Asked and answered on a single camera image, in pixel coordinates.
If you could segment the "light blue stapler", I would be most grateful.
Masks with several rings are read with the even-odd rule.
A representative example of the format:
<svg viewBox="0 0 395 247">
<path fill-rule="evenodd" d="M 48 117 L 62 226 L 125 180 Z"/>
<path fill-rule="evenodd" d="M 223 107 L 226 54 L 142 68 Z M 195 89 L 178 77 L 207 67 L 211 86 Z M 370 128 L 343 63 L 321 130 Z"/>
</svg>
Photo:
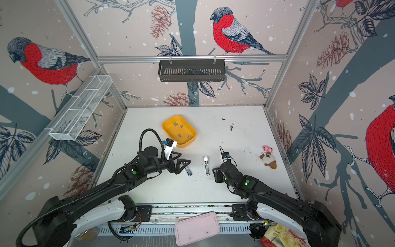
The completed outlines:
<svg viewBox="0 0 395 247">
<path fill-rule="evenodd" d="M 185 168 L 185 170 L 186 170 L 186 172 L 187 172 L 187 175 L 188 175 L 189 177 L 191 177 L 191 176 L 192 176 L 192 172 L 191 172 L 190 168 L 187 166 L 187 167 Z"/>
</svg>

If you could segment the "white mini stapler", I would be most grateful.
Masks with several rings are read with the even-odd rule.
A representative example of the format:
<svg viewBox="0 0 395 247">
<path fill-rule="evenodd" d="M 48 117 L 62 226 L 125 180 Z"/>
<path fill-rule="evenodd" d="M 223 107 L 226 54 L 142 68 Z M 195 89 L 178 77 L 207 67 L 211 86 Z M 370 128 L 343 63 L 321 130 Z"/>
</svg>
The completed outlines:
<svg viewBox="0 0 395 247">
<path fill-rule="evenodd" d="M 209 171 L 208 156 L 204 156 L 203 157 L 203 161 L 204 161 L 204 166 L 205 166 L 205 175 L 209 176 L 210 175 L 210 171 Z"/>
</svg>

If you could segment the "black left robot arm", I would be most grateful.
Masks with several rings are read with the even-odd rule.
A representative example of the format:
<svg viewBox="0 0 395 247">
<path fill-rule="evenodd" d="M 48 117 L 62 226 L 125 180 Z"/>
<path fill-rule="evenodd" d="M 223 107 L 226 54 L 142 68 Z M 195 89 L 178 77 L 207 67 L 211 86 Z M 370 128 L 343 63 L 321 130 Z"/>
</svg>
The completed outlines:
<svg viewBox="0 0 395 247">
<path fill-rule="evenodd" d="M 129 192 L 149 180 L 149 174 L 167 170 L 180 174 L 190 160 L 182 159 L 181 153 L 172 152 L 169 158 L 158 157 L 158 149 L 147 147 L 129 163 L 118 168 L 110 179 L 74 197 L 48 199 L 43 205 L 33 232 L 39 247 L 61 247 L 66 244 L 76 221 L 100 204 Z"/>
</svg>

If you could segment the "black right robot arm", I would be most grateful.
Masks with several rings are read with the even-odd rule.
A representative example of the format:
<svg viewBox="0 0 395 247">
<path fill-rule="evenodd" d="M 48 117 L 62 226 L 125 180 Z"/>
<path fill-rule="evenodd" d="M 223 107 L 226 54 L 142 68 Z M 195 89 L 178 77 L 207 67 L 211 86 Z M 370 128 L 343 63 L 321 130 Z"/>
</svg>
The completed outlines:
<svg viewBox="0 0 395 247">
<path fill-rule="evenodd" d="M 214 168 L 216 183 L 246 199 L 245 204 L 232 205 L 231 217 L 236 221 L 269 220 L 289 229 L 312 247 L 336 247 L 342 228 L 321 202 L 294 199 L 252 176 L 243 175 L 230 160 Z"/>
</svg>

